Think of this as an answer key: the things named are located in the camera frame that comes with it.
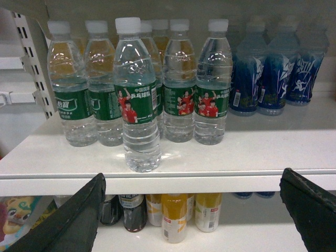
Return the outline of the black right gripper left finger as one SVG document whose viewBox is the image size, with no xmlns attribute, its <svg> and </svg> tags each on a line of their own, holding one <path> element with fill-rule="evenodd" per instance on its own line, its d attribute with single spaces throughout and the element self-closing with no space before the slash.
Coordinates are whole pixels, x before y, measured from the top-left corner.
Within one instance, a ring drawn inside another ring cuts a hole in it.
<svg viewBox="0 0 336 252">
<path fill-rule="evenodd" d="M 105 177 L 99 173 L 6 251 L 92 251 L 105 190 Z"/>
</svg>

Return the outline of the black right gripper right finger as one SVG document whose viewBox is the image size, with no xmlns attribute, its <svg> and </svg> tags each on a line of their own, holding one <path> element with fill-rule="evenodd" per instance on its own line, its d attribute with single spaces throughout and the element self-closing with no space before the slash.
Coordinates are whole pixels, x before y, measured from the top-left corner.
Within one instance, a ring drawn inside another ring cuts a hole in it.
<svg viewBox="0 0 336 252">
<path fill-rule="evenodd" d="M 335 195 L 286 168 L 280 197 L 307 251 L 335 251 Z"/>
</svg>

